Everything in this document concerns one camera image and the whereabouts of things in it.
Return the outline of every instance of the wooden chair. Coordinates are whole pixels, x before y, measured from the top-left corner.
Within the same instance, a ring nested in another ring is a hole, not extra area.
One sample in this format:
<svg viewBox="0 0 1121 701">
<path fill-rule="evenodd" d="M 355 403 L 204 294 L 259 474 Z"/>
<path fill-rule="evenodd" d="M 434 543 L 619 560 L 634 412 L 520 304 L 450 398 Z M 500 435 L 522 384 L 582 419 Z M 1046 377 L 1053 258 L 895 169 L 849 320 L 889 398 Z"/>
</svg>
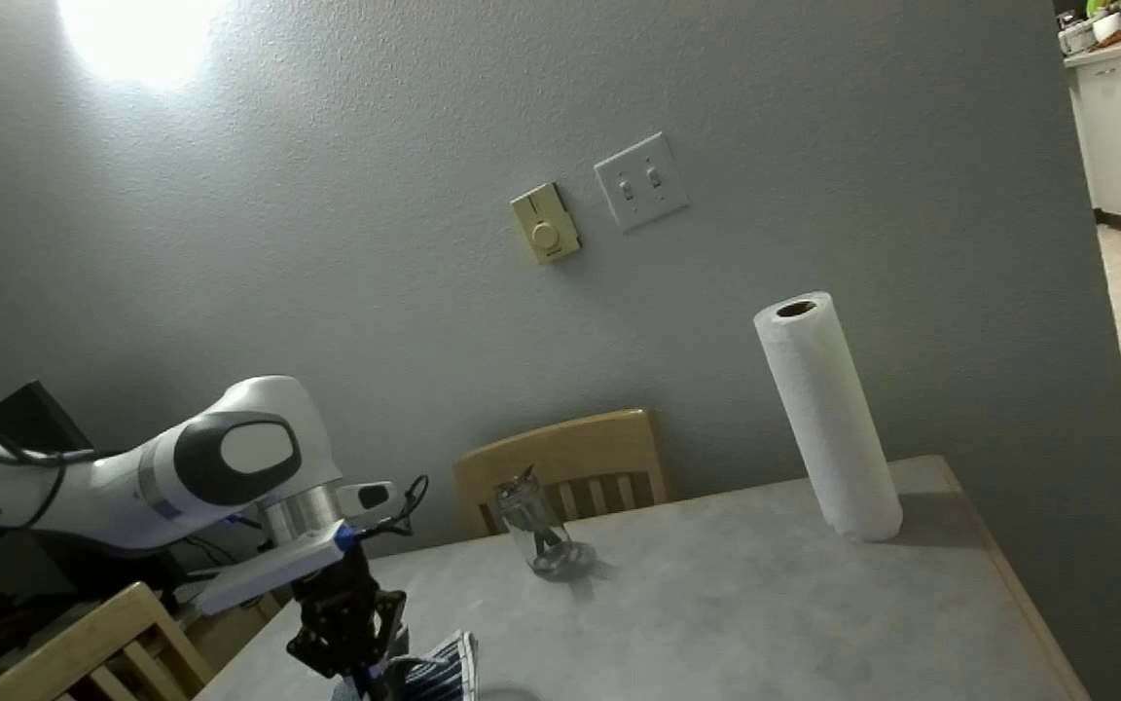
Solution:
<svg viewBox="0 0 1121 701">
<path fill-rule="evenodd" d="M 460 455 L 455 491 L 473 534 L 504 534 L 494 491 L 526 468 L 569 524 L 669 500 L 645 411 L 595 412 Z"/>
<path fill-rule="evenodd" d="M 209 678 L 215 672 L 180 631 L 169 607 L 145 583 L 130 583 L 3 672 L 0 701 L 72 698 L 72 690 L 84 682 L 113 701 L 185 701 Z"/>
</svg>

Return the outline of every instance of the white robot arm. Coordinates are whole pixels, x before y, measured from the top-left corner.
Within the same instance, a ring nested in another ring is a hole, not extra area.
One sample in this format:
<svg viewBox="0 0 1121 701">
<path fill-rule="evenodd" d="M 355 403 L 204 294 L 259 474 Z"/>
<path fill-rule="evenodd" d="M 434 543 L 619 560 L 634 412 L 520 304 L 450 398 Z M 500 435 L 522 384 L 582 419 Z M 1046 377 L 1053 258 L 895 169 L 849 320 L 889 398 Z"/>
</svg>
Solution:
<svg viewBox="0 0 1121 701">
<path fill-rule="evenodd" d="M 260 506 L 276 548 L 219 572 L 194 599 L 204 613 L 335 567 L 360 538 L 342 517 L 385 500 L 390 483 L 342 480 L 309 390 L 285 376 L 238 384 L 123 455 L 0 445 L 0 529 L 160 548 Z"/>
</svg>

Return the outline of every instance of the light switch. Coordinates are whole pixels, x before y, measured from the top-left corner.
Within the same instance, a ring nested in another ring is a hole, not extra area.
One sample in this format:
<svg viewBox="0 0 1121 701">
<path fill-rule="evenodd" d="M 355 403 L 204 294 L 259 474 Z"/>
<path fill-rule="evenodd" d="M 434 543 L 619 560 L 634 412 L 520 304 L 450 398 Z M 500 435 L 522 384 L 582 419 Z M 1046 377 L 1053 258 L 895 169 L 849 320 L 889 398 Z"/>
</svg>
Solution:
<svg viewBox="0 0 1121 701">
<path fill-rule="evenodd" d="M 535 260 L 561 260 L 583 249 L 558 185 L 540 185 L 513 198 L 513 213 L 522 221 Z"/>
<path fill-rule="evenodd" d="M 652 226 L 674 211 L 684 211 L 677 159 L 661 133 L 595 164 L 606 211 L 623 232 Z"/>
</svg>

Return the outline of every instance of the gray wall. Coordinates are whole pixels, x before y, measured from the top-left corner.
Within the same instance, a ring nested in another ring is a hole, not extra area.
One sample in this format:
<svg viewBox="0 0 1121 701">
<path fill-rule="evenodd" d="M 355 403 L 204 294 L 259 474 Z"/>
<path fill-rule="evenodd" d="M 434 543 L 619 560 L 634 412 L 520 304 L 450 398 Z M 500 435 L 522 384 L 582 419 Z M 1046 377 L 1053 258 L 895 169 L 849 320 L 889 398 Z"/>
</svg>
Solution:
<svg viewBox="0 0 1121 701">
<path fill-rule="evenodd" d="M 693 206 L 623 238 L 653 129 Z M 558 181 L 583 258 L 510 198 Z M 0 394 L 106 441 L 290 372 L 348 473 L 652 407 L 682 494 L 804 474 L 753 311 L 828 289 L 892 455 L 946 451 L 1097 698 L 1121 698 L 1121 363 L 1046 6 L 242 6 L 185 91 L 0 0 Z"/>
</svg>

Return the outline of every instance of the white table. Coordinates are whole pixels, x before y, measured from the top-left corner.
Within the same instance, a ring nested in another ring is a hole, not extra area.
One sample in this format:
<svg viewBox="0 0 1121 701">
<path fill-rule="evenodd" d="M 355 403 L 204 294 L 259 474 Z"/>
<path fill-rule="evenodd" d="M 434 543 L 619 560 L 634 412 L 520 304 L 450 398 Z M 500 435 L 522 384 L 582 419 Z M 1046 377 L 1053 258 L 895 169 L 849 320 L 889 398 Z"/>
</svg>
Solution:
<svg viewBox="0 0 1121 701">
<path fill-rule="evenodd" d="M 488 701 L 849 701 L 1087 698 L 941 460 L 895 465 L 895 543 L 836 538 L 809 483 L 773 483 L 573 524 L 601 555 L 582 583 L 538 580 L 482 538 L 373 560 L 407 590 L 412 650 L 478 634 Z M 208 701 L 329 698 L 285 654 L 290 604 Z"/>
</svg>

